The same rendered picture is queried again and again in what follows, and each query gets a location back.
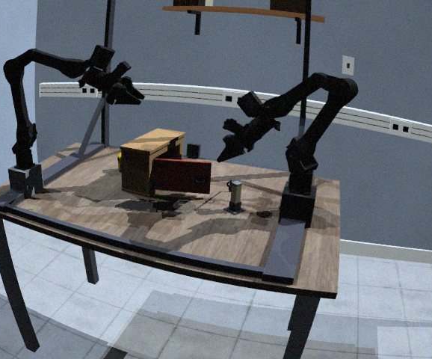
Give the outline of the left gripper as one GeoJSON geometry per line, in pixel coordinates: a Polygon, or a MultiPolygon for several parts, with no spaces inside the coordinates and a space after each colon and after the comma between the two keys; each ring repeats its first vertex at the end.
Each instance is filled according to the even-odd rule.
{"type": "Polygon", "coordinates": [[[238,138],[234,135],[226,135],[223,138],[226,147],[223,152],[217,158],[218,162],[226,161],[227,159],[234,158],[236,156],[240,156],[240,154],[245,154],[244,147],[247,149],[247,152],[250,152],[254,148],[254,144],[258,140],[262,138],[261,135],[253,126],[251,121],[245,124],[246,129],[240,134],[238,138]],[[241,145],[244,145],[244,147],[241,145]],[[253,144],[251,146],[251,144],[253,144]]]}

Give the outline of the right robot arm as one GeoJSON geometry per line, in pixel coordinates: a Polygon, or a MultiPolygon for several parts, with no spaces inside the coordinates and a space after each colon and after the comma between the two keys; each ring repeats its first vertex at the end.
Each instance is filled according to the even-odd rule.
{"type": "MultiPolygon", "coordinates": [[[[17,120],[16,143],[12,147],[13,154],[16,154],[16,166],[14,168],[25,171],[35,165],[30,148],[33,147],[33,143],[37,138],[37,130],[36,124],[32,124],[28,118],[22,83],[25,66],[34,61],[55,68],[71,79],[84,74],[82,79],[78,80],[79,87],[84,87],[86,83],[96,88],[99,79],[104,73],[99,69],[103,69],[109,65],[114,53],[115,51],[109,47],[96,45],[90,59],[83,61],[82,59],[62,58],[38,49],[29,49],[20,56],[5,62],[3,66],[4,75],[10,84],[17,120]],[[89,65],[90,68],[86,71],[89,65]]],[[[117,68],[112,73],[106,74],[114,82],[118,82],[118,78],[122,78],[121,76],[125,71],[130,69],[129,64],[123,61],[122,64],[120,62],[117,65],[117,68]]]]}

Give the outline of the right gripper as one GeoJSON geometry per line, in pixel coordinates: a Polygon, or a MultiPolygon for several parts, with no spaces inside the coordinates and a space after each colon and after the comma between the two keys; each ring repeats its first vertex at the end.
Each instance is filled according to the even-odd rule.
{"type": "Polygon", "coordinates": [[[125,76],[119,79],[120,80],[118,81],[118,83],[115,84],[116,82],[110,79],[106,73],[103,73],[97,83],[96,89],[98,89],[98,92],[103,91],[108,94],[106,97],[106,102],[111,105],[140,105],[141,101],[139,99],[144,99],[144,95],[133,86],[131,78],[125,76]],[[115,99],[116,102],[114,103],[115,99]]]}

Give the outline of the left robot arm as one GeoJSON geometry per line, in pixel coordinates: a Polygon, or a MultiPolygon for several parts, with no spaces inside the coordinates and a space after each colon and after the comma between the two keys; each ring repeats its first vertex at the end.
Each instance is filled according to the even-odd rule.
{"type": "Polygon", "coordinates": [[[325,73],[313,73],[288,92],[265,102],[262,102],[254,91],[249,91],[237,101],[239,107],[248,117],[256,117],[251,123],[261,135],[264,135],[273,127],[280,131],[281,122],[275,121],[274,118],[285,117],[298,102],[319,89],[319,86],[329,91],[326,103],[304,136],[294,137],[290,145],[286,147],[288,148],[286,159],[288,169],[291,172],[288,188],[289,192],[295,194],[310,195],[313,171],[318,167],[313,156],[316,144],[340,109],[358,94],[357,83],[353,79],[341,79],[325,73]],[[332,81],[334,79],[335,81],[332,81]]]}

